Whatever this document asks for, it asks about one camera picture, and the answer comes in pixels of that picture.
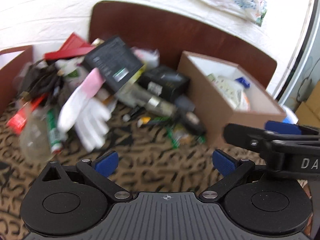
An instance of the gray ribbed plate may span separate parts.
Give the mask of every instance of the gray ribbed plate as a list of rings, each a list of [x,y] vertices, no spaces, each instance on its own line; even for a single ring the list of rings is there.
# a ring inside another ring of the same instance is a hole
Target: gray ribbed plate
[[[25,240],[57,240],[31,233]],[[94,228],[63,240],[266,240],[236,227],[217,204],[201,203],[194,193],[140,193],[115,204]],[[308,240],[303,233],[273,240]]]

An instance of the blue gripper pad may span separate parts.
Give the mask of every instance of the blue gripper pad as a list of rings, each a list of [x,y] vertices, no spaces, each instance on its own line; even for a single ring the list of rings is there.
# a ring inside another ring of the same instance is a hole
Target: blue gripper pad
[[[238,161],[222,150],[213,152],[212,163],[223,176],[229,175],[238,167]]]
[[[296,134],[301,135],[302,132],[295,124],[268,121],[265,125],[265,130],[280,133],[280,134]]]
[[[106,178],[109,177],[118,167],[119,155],[117,152],[111,152],[96,159],[92,166],[98,173]]]

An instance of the white brick wall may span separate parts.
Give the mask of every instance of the white brick wall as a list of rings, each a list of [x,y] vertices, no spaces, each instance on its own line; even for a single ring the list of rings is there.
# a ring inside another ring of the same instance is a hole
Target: white brick wall
[[[75,31],[88,36],[91,9],[101,0],[0,0],[0,49],[35,45],[35,60],[59,49]],[[300,36],[309,0],[273,0],[262,27],[215,10],[198,0],[119,0],[177,12],[203,21],[260,48],[278,62],[272,94]]]

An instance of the brown wooden headboard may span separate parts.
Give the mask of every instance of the brown wooden headboard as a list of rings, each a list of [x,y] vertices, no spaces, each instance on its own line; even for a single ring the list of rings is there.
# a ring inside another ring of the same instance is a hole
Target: brown wooden headboard
[[[158,49],[160,62],[176,69],[184,50],[241,65],[265,88],[277,63],[251,44],[191,18],[127,2],[102,1],[93,7],[89,41],[119,35],[128,46]]]

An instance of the brown box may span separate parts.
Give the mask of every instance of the brown box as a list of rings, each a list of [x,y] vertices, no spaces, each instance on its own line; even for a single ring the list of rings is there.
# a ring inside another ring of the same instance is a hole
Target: brown box
[[[295,114],[299,119],[299,125],[308,125],[320,128],[320,120],[313,114],[305,102],[301,103]]]
[[[206,137],[209,146],[223,147],[225,141],[222,138],[222,132],[228,123],[264,129],[267,121],[282,122],[286,117],[282,108],[258,81],[235,63],[183,52],[178,72],[191,79],[187,95],[196,106],[195,114],[207,128]],[[207,78],[210,73],[232,79],[245,77],[251,84],[251,87],[246,90],[251,110],[248,112],[234,110]]]
[[[23,46],[0,51],[0,115],[17,95],[13,79],[27,64],[33,63],[33,47]]]
[[[320,118],[320,81],[318,81],[318,83],[316,84],[311,95],[309,96],[308,100],[306,101],[306,104],[309,107],[309,109],[318,118]]]

